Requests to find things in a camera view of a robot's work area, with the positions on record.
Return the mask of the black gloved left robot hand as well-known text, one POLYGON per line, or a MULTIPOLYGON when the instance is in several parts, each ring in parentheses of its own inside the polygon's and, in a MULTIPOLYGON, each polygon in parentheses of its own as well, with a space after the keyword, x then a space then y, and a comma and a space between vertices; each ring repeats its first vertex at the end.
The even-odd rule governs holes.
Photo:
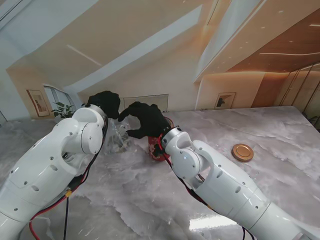
POLYGON ((117 93, 106 90, 90 96, 85 106, 97 106, 102 109, 108 118, 116 120, 119 117, 120 103, 121 100, 117 93))

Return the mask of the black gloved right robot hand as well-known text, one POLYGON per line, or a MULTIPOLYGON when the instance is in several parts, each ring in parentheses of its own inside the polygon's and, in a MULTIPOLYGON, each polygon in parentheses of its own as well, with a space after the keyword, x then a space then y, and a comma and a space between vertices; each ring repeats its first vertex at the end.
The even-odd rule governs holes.
POLYGON ((156 104, 148 105, 135 101, 120 113, 118 121, 122 122, 129 115, 137 117, 140 122, 139 129, 127 131, 130 137, 136 139, 144 137, 158 138, 172 128, 156 104))

